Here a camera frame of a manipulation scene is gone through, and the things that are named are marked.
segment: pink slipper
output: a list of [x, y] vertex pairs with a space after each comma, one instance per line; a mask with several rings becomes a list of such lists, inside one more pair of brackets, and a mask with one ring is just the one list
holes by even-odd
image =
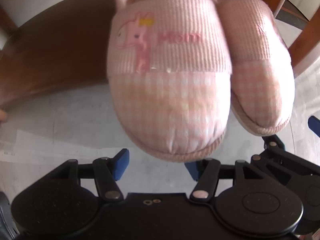
[[250, 133], [267, 136], [289, 122], [294, 101], [291, 59], [261, 0], [220, 0], [233, 74], [231, 108]]
[[172, 162], [211, 154], [230, 108], [231, 60], [212, 0], [116, 0], [108, 78], [119, 121]]

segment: bolt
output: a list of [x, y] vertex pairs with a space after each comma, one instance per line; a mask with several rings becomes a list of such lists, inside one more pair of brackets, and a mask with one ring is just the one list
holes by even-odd
[[143, 201], [143, 204], [145, 204], [147, 206], [152, 205], [152, 203], [153, 203], [152, 200], [149, 200], [149, 199], [146, 199], [146, 200]]
[[253, 159], [254, 161], [259, 161], [259, 160], [261, 160], [261, 157], [260, 157], [259, 155], [253, 155], [253, 156], [252, 156], [252, 159]]
[[209, 193], [204, 190], [196, 190], [192, 193], [195, 198], [207, 198]]
[[120, 192], [118, 191], [115, 191], [115, 190], [110, 190], [110, 191], [107, 191], [104, 196], [106, 198], [109, 198], [109, 199], [118, 199], [121, 197], [121, 194]]

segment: gray floor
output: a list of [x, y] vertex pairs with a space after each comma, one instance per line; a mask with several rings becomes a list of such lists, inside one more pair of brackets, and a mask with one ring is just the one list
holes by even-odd
[[[300, 33], [285, 23], [277, 24], [288, 44]], [[7, 110], [9, 120], [0, 127], [0, 189], [10, 200], [67, 159], [89, 163], [97, 157], [114, 156], [123, 147], [131, 152], [129, 168], [119, 182], [125, 194], [189, 194], [195, 185], [183, 164], [155, 159], [129, 140], [116, 119], [107, 85], [30, 98]], [[291, 124], [278, 135], [294, 153]], [[237, 159], [249, 161], [261, 151], [262, 139], [245, 131], [230, 114], [225, 140], [212, 157], [232, 164]], [[93, 181], [82, 184], [95, 192]], [[218, 191], [230, 185], [226, 181]]]

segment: yellow crown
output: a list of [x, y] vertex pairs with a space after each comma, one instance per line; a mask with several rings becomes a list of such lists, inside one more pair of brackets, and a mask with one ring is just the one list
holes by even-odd
[[139, 20], [139, 26], [147, 26], [151, 27], [155, 23], [155, 20], [153, 18], [141, 18]]

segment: wooden furniture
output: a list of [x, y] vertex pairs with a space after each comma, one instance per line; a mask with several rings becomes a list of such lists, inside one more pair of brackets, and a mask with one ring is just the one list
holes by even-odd
[[[264, 1], [274, 14], [284, 2]], [[39, 93], [107, 82], [114, 14], [114, 0], [64, 0], [17, 28], [0, 10], [0, 26], [10, 36], [0, 51], [0, 106]], [[289, 49], [296, 76], [320, 55], [319, 24], [318, 9]], [[0, 121], [4, 118], [0, 110]]]

